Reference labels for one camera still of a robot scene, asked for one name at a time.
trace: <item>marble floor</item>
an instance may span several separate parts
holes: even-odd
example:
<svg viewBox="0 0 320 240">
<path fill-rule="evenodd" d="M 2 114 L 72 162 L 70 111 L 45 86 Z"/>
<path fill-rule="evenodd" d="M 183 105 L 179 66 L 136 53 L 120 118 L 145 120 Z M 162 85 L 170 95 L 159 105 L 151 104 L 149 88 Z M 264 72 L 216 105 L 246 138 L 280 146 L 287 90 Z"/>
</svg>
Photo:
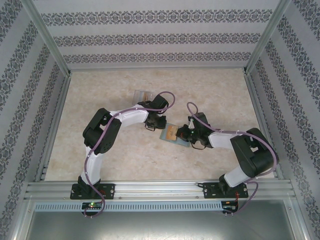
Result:
<svg viewBox="0 0 320 240">
<path fill-rule="evenodd" d="M 74 72 L 54 142 L 46 181 L 76 181 L 86 157 L 83 130 L 100 108 L 117 111 L 132 106 L 135 90 L 154 96 L 171 91 L 175 105 L 165 115 L 182 126 L 190 115 L 186 103 L 197 104 L 208 122 L 224 130 L 258 127 L 241 69 L 150 69 Z M 163 95 L 169 102 L 170 95 Z M 144 124 L 122 128 L 105 154 L 102 180 L 217 179 L 238 165 L 232 150 L 196 150 L 160 137 Z"/>
</svg>

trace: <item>robotic arm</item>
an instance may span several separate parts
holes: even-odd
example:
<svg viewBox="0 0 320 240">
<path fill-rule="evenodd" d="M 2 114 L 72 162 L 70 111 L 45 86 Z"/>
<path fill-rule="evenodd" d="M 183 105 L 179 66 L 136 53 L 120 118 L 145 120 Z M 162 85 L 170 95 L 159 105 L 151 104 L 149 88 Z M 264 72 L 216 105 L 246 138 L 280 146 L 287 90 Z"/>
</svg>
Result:
<svg viewBox="0 0 320 240">
<path fill-rule="evenodd" d="M 106 109 L 101 108 L 96 112 L 82 134 L 87 155 L 94 148 L 104 131 L 101 126 L 106 126 L 114 115 L 118 115 L 110 123 L 100 144 L 89 156 L 86 164 L 87 176 L 95 188 L 98 188 L 100 184 L 100 169 L 103 156 L 113 146 L 120 128 L 136 123 L 145 123 L 145 128 L 151 131 L 154 131 L 155 129 L 165 129 L 167 120 L 165 116 L 162 116 L 164 112 L 156 110 L 162 110 L 168 106 L 169 103 L 167 100 L 162 96 L 157 95 L 153 101 L 139 102 L 130 108 L 135 110 L 125 109 L 120 111 L 107 111 Z M 79 176 L 78 185 L 87 195 L 92 197 L 95 195 L 95 192 L 88 183 L 85 171 Z"/>
<path fill-rule="evenodd" d="M 195 116 L 210 126 L 203 112 L 198 112 Z M 197 141 L 200 141 L 204 148 L 226 148 L 234 150 L 239 166 L 219 178 L 219 188 L 224 195 L 226 195 L 230 189 L 273 167 L 274 160 L 271 152 L 258 140 L 244 134 L 213 131 L 193 116 L 189 116 L 188 121 L 189 125 L 185 124 L 178 129 L 176 133 L 177 137 L 186 142 L 191 142 L 192 146 Z M 251 128 L 246 132 L 268 143 L 259 129 Z"/>
</svg>

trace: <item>enclosure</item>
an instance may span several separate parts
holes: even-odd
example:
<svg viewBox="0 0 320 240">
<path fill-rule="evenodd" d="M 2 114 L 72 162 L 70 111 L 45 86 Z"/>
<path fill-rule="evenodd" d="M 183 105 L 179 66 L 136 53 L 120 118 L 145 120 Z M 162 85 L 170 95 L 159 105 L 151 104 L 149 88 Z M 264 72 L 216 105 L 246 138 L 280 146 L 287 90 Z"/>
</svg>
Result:
<svg viewBox="0 0 320 240">
<path fill-rule="evenodd" d="M 0 239 L 320 239 L 319 4 L 2 0 Z M 100 108 L 130 108 L 135 90 L 174 93 L 169 124 L 188 124 L 194 102 L 215 128 L 261 130 L 279 164 L 246 209 L 224 216 L 234 197 L 197 186 L 236 168 L 234 151 L 135 124 L 103 159 L 113 199 L 84 218 L 92 199 L 70 199 L 83 131 Z"/>
</svg>

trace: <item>black bracket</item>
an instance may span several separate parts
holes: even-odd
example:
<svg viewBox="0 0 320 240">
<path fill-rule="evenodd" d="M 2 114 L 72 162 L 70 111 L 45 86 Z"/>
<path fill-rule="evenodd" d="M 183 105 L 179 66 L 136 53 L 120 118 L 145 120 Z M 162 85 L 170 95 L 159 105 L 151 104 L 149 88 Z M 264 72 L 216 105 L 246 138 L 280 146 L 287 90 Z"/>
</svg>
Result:
<svg viewBox="0 0 320 240">
<path fill-rule="evenodd" d="M 112 183 L 100 183 L 97 186 L 97 190 L 103 195 L 104 199 L 112 200 L 115 196 L 115 184 Z M 75 183 L 72 185 L 70 199 L 72 200 L 100 200 L 101 197 L 94 192 L 95 194 L 88 194 L 79 183 Z"/>
<path fill-rule="evenodd" d="M 247 185 L 244 183 L 230 188 L 225 194 L 219 187 L 219 182 L 203 182 L 198 183 L 198 187 L 202 188 L 205 199 L 233 199 L 238 196 L 239 199 L 249 197 Z"/>
</svg>

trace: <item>patterned wallpaper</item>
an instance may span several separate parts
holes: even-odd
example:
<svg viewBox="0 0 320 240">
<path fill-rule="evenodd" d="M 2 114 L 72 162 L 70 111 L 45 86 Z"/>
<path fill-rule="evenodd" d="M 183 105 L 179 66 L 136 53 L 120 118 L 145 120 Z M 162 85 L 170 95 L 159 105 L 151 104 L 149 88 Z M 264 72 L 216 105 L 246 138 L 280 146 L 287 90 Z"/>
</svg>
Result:
<svg viewBox="0 0 320 240">
<path fill-rule="evenodd" d="M 0 3 L 0 240 L 34 180 L 65 77 L 19 0 Z"/>
<path fill-rule="evenodd" d="M 279 0 L 35 0 L 70 69 L 244 67 Z"/>
<path fill-rule="evenodd" d="M 320 239 L 320 7 L 293 0 L 250 73 L 311 239 Z"/>
</svg>

